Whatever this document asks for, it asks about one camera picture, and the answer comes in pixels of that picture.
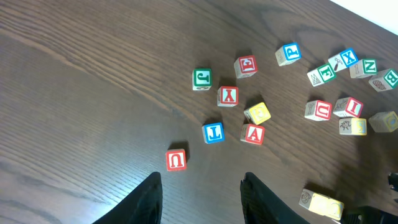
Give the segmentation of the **yellow O block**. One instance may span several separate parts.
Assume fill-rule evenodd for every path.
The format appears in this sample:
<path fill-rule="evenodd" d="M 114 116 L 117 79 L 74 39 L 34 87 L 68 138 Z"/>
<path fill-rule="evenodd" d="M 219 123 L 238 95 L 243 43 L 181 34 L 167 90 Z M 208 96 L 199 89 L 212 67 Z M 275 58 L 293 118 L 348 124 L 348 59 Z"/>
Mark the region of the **yellow O block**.
<path fill-rule="evenodd" d="M 298 204 L 313 213 L 324 215 L 326 213 L 327 202 L 328 197 L 308 189 L 303 189 Z"/>

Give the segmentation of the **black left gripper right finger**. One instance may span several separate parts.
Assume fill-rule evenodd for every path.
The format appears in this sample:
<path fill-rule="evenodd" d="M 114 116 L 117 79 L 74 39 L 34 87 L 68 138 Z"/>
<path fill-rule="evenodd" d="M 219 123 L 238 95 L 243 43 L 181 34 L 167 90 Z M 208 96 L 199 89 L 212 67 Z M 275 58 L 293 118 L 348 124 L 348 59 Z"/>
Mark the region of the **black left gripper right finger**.
<path fill-rule="evenodd" d="M 308 224 L 252 172 L 240 183 L 245 224 Z"/>

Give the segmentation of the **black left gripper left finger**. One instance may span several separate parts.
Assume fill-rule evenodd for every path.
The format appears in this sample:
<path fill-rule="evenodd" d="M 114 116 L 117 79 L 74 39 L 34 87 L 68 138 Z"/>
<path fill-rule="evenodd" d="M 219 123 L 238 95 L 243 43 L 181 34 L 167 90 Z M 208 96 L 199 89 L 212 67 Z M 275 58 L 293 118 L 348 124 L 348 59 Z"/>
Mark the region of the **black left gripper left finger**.
<path fill-rule="evenodd" d="M 153 172 L 93 224 L 161 224 L 162 202 L 161 174 Z"/>

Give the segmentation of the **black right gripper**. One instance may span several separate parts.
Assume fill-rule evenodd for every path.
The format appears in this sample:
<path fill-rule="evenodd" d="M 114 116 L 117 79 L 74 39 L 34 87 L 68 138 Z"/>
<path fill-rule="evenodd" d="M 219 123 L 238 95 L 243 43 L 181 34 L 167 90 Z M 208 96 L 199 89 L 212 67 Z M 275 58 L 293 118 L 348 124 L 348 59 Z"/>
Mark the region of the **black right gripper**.
<path fill-rule="evenodd" d="M 388 175 L 388 184 L 393 201 L 397 204 L 397 172 Z M 342 224 L 397 224 L 397 215 L 375 207 L 362 206 L 346 209 L 341 218 Z"/>

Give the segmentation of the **yellow C block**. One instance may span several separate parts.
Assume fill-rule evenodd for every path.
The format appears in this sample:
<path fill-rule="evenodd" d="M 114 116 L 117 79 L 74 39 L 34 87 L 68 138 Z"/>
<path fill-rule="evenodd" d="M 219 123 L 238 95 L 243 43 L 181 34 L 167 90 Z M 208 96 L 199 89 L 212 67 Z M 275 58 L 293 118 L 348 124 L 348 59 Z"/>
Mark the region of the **yellow C block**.
<path fill-rule="evenodd" d="M 324 208 L 324 216 L 327 216 L 336 221 L 340 221 L 342 218 L 344 207 L 345 205 L 343 202 L 340 202 L 333 198 L 329 198 L 326 201 L 326 205 Z"/>

